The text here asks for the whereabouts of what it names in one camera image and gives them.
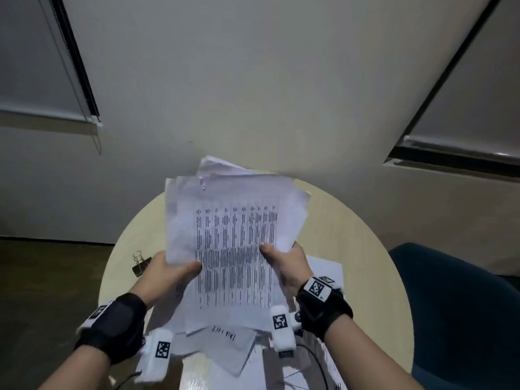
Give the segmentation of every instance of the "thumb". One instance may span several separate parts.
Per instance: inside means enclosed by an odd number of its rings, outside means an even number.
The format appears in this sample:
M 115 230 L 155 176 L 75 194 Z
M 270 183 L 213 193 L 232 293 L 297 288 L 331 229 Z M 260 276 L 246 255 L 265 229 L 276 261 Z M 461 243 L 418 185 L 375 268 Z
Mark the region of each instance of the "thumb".
M 172 281 L 178 282 L 188 276 L 191 278 L 196 277 L 202 270 L 202 264 L 198 260 L 194 260 L 192 262 L 171 266 L 168 270 L 170 271 Z
M 283 253 L 268 242 L 262 242 L 259 248 L 268 262 L 278 264 L 283 258 Z

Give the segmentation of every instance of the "hand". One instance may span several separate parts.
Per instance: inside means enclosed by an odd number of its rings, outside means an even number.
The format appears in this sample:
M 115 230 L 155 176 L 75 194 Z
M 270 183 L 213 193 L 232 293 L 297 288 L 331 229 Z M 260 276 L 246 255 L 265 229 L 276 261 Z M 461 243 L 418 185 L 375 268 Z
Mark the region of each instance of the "hand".
M 296 296 L 300 287 L 313 276 L 305 252 L 298 242 L 294 242 L 293 247 L 287 253 L 276 250 L 267 242 L 262 242 L 260 251 L 270 265 L 276 265 L 279 268 L 282 285 L 293 297 Z
M 166 262 L 166 252 L 161 251 L 153 256 L 145 272 L 130 289 L 130 293 L 137 295 L 150 309 L 175 283 L 185 278 L 191 280 L 201 270 L 202 264 L 197 260 L 170 265 Z

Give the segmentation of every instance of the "person's left hand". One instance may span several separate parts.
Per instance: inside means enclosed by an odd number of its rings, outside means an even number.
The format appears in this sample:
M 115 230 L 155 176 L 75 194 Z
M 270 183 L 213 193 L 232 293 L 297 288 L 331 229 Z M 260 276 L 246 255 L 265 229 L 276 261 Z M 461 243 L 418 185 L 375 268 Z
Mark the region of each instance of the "person's left hand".
M 137 295 L 150 309 L 175 283 L 185 278 L 192 279 L 201 270 L 202 264 L 197 260 L 170 265 L 166 262 L 166 252 L 161 251 L 153 256 L 145 272 L 130 289 L 130 293 Z

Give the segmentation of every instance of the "blue chair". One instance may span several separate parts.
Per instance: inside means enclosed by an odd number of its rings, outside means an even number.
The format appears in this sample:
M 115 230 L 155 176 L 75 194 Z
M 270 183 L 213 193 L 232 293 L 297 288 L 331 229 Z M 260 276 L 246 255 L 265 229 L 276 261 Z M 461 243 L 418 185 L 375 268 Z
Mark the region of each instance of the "blue chair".
M 410 301 L 413 377 L 426 390 L 520 389 L 520 293 L 414 243 L 389 254 Z

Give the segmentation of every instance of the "light wood table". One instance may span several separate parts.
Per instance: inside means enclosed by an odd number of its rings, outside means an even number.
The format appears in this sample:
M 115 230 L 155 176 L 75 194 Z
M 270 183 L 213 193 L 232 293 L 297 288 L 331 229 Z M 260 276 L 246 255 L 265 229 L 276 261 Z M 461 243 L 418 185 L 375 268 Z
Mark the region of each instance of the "light wood table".
M 298 237 L 305 253 L 343 266 L 345 298 L 355 322 L 401 367 L 411 372 L 413 325 L 405 288 L 386 249 L 349 208 L 311 184 L 296 185 L 311 193 L 308 218 Z M 127 292 L 135 283 L 133 253 L 153 256 L 166 246 L 164 193 L 128 224 L 107 262 L 99 302 Z M 180 388 L 208 388 L 211 362 L 196 354 L 184 359 Z

